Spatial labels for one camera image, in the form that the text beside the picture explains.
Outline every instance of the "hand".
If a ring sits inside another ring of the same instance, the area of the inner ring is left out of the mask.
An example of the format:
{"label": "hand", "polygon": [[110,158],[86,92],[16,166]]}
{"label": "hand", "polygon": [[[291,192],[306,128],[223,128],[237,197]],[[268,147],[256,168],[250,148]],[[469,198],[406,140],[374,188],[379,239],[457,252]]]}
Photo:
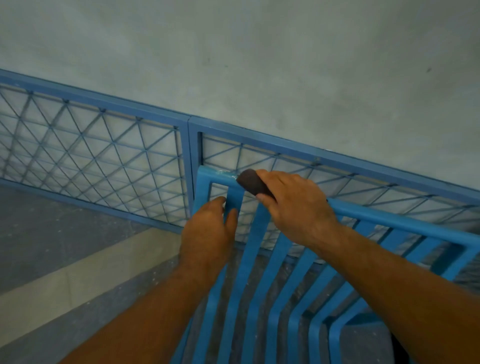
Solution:
{"label": "hand", "polygon": [[313,250],[336,240],[342,225],[328,204],[325,194],[313,182],[297,174],[257,170],[258,176],[275,199],[258,194],[276,227],[294,243]]}
{"label": "hand", "polygon": [[233,250],[237,211],[223,224],[224,197],[207,202],[187,222],[181,234],[179,266],[213,285]]}

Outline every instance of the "blue metal chair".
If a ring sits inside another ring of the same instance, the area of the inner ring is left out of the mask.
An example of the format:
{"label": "blue metal chair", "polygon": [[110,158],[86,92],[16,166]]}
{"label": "blue metal chair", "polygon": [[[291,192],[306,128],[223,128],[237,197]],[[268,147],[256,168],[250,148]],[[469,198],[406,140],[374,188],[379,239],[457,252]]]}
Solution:
{"label": "blue metal chair", "polygon": [[[230,173],[219,172],[207,167],[200,167],[197,175],[196,195],[193,208],[194,212],[209,200],[210,189],[213,183],[228,187],[225,207],[226,214],[232,208],[236,208],[240,211],[245,190],[237,184],[235,178],[236,176]],[[407,237],[412,236],[412,234],[417,234],[419,238],[403,253],[404,258],[413,263],[421,262],[434,249],[444,244],[444,242],[448,242],[449,244],[431,265],[431,270],[434,273],[439,274],[448,280],[453,280],[460,269],[480,252],[480,236],[474,234],[448,230],[430,223],[334,199],[330,199],[329,203],[339,220],[343,217],[356,219],[354,229],[362,235],[369,236],[377,226],[386,227],[382,237],[378,240],[378,243],[383,248],[390,251],[394,251],[407,239]],[[259,205],[252,222],[249,238],[229,298],[217,364],[227,364],[229,361],[240,299],[253,268],[255,258],[259,253],[261,242],[269,222],[270,214],[262,205]],[[273,248],[268,265],[264,270],[260,282],[256,287],[255,294],[250,301],[241,353],[242,364],[253,362],[259,307],[264,301],[267,291],[272,285],[280,266],[286,259],[291,246],[292,242],[281,234]],[[266,328],[265,363],[273,364],[277,362],[277,329],[280,313],[316,259],[318,259],[318,257],[310,249],[305,249],[303,251],[287,282],[270,309]],[[200,364],[205,362],[217,304],[220,299],[220,291],[225,279],[225,272],[226,267],[220,273],[208,296],[208,302],[203,316],[200,334],[195,345],[192,363]],[[287,339],[289,364],[298,362],[298,333],[300,318],[336,274],[337,273],[331,266],[325,265],[314,283],[306,293],[303,294],[297,305],[291,311],[288,320]],[[319,334],[320,326],[322,324],[326,324],[328,328],[330,363],[339,364],[342,362],[340,352],[340,333],[342,328],[345,325],[363,325],[371,322],[378,322],[378,318],[374,314],[362,313],[368,307],[367,303],[362,298],[354,299],[339,315],[333,318],[331,317],[332,312],[353,292],[353,287],[347,282],[344,282],[314,313],[310,321],[308,334],[310,363],[321,363]],[[182,340],[177,347],[175,355],[171,360],[172,364],[179,364],[182,362],[183,352],[190,328],[191,323],[187,327]]]}

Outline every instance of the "concrete wall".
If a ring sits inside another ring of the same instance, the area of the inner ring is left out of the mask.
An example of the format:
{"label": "concrete wall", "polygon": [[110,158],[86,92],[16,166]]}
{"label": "concrete wall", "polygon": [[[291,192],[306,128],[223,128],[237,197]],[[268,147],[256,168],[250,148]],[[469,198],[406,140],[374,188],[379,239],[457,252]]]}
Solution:
{"label": "concrete wall", "polygon": [[480,189],[478,0],[2,0],[0,68]]}

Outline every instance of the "beige floor stripe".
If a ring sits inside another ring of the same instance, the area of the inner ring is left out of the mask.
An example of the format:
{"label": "beige floor stripe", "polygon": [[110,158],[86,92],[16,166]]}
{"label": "beige floor stripe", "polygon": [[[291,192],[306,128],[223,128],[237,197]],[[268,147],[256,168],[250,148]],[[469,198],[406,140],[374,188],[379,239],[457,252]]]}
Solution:
{"label": "beige floor stripe", "polygon": [[174,257],[180,235],[148,229],[0,295],[0,347]]}

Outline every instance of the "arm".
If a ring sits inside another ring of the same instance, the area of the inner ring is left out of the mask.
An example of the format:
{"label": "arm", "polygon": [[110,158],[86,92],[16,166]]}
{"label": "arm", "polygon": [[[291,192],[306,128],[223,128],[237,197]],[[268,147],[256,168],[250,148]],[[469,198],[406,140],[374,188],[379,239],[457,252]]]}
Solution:
{"label": "arm", "polygon": [[257,173],[276,198],[257,195],[276,226],[331,264],[414,360],[420,364],[478,360],[478,297],[341,225],[314,182],[283,172]]}
{"label": "arm", "polygon": [[145,297],[72,351],[62,364],[168,363],[200,301],[230,258],[237,212],[223,224],[224,197],[205,204],[185,225],[180,260]]}

